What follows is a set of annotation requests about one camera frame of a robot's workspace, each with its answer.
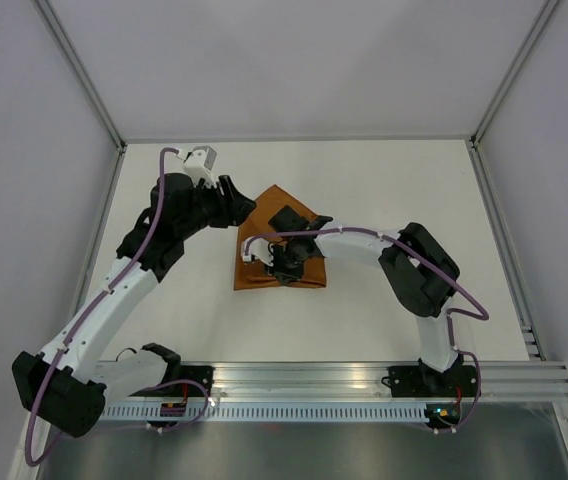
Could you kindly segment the brown cloth napkin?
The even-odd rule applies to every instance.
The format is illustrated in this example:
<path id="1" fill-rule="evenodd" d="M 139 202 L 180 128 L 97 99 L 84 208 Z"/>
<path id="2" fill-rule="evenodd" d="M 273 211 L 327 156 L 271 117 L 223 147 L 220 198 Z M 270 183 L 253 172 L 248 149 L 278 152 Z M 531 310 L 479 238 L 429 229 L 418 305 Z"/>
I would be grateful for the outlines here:
<path id="1" fill-rule="evenodd" d="M 274 232 L 268 222 L 285 206 L 291 207 L 308 222 L 318 217 L 315 212 L 278 185 L 272 185 L 263 191 L 256 199 L 256 204 L 256 209 L 238 229 L 233 283 L 235 291 L 283 287 L 283 284 L 276 278 L 266 273 L 263 263 L 259 261 L 244 263 L 242 261 L 241 244 L 245 239 L 257 234 Z M 325 262 L 321 258 L 308 260 L 304 265 L 304 273 L 301 279 L 289 284 L 292 288 L 306 289 L 320 289 L 325 288 L 326 285 Z"/>

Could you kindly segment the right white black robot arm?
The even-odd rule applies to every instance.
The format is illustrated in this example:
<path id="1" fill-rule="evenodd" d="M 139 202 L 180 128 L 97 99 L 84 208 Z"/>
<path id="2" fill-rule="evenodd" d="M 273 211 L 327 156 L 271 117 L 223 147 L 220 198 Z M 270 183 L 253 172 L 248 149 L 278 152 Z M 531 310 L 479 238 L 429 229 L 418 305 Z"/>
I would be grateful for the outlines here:
<path id="1" fill-rule="evenodd" d="M 423 225 L 411 222 L 399 231 L 367 233 L 362 227 L 344 227 L 329 216 L 309 221 L 289 206 L 281 208 L 268 225 L 287 235 L 279 245 L 269 242 L 270 263 L 265 267 L 283 285 L 299 280 L 312 259 L 354 260 L 380 268 L 399 303 L 415 316 L 423 392 L 457 393 L 463 360 L 454 350 L 451 321 L 445 316 L 454 289 L 428 266 L 453 280 L 460 270 Z"/>

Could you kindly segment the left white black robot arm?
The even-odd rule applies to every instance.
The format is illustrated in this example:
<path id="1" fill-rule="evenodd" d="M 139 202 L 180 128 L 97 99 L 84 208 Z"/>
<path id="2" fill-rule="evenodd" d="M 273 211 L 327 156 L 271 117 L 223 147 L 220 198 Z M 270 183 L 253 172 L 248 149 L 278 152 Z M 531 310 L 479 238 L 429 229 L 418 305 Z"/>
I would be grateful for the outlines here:
<path id="1" fill-rule="evenodd" d="M 190 237 L 206 228 L 238 227 L 255 208 L 227 175 L 212 186 L 180 173 L 160 176 L 149 206 L 117 248 L 104 286 L 38 354 L 22 352 L 14 360 L 22 405 L 79 438 L 113 402 L 151 388 L 162 396 L 176 393 L 181 357 L 158 343 L 110 367 L 98 363 L 136 306 L 183 256 Z"/>

